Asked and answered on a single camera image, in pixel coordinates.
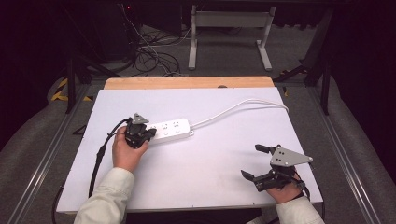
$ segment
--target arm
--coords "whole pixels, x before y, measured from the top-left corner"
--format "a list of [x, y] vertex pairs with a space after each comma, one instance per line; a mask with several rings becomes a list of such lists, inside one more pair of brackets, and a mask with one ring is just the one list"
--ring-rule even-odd
[[280, 223], [324, 224], [312, 203], [305, 196], [299, 197], [302, 192], [293, 183], [283, 189], [268, 189], [267, 192], [276, 200]]
[[121, 223], [126, 204], [134, 186], [132, 172], [149, 148], [146, 141], [141, 148], [128, 146], [123, 133], [118, 130], [113, 144], [113, 166], [100, 185], [78, 210], [75, 223]]

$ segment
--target white board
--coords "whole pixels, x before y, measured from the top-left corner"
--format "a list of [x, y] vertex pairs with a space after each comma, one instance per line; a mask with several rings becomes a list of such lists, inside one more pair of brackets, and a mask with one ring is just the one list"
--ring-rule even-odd
[[[184, 118], [194, 124], [249, 98], [283, 104], [277, 88], [100, 91], [57, 211], [77, 212], [88, 198], [96, 153], [121, 120], [137, 112], [150, 123]], [[96, 185], [112, 168], [112, 143], [113, 139]], [[285, 109], [242, 104], [198, 127], [189, 138], [151, 146], [134, 172], [127, 210], [248, 208], [275, 203], [241, 175], [241, 170], [257, 176], [271, 169], [271, 155], [256, 151], [256, 144], [280, 144], [304, 154]], [[311, 202], [322, 202], [309, 166], [298, 165], [297, 171], [311, 192]]]

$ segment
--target white sleeve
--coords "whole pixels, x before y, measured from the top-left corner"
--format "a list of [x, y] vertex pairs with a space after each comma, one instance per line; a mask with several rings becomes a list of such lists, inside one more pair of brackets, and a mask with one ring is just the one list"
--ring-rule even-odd
[[111, 169], [78, 210], [74, 223], [121, 223], [134, 186], [134, 175], [121, 168]]
[[318, 211], [306, 197], [277, 204], [276, 211], [282, 224], [324, 224]]

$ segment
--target white power strip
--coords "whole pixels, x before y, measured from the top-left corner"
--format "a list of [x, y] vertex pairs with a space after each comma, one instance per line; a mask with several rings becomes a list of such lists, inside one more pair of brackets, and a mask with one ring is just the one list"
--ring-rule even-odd
[[186, 119], [174, 119], [162, 123], [148, 124], [147, 129], [155, 128], [157, 132], [149, 141], [150, 145], [169, 142], [193, 135]]

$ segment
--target hand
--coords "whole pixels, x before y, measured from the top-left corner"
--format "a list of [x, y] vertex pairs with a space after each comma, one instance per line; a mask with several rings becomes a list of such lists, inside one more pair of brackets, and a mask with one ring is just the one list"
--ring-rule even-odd
[[133, 172], [140, 158], [149, 148], [149, 141], [143, 143], [140, 148], [130, 147], [125, 140], [126, 127], [118, 129], [113, 143], [113, 166]]
[[286, 203], [297, 197], [301, 189], [297, 188], [294, 183], [289, 183], [283, 189], [268, 189], [267, 193], [275, 199], [276, 203]]

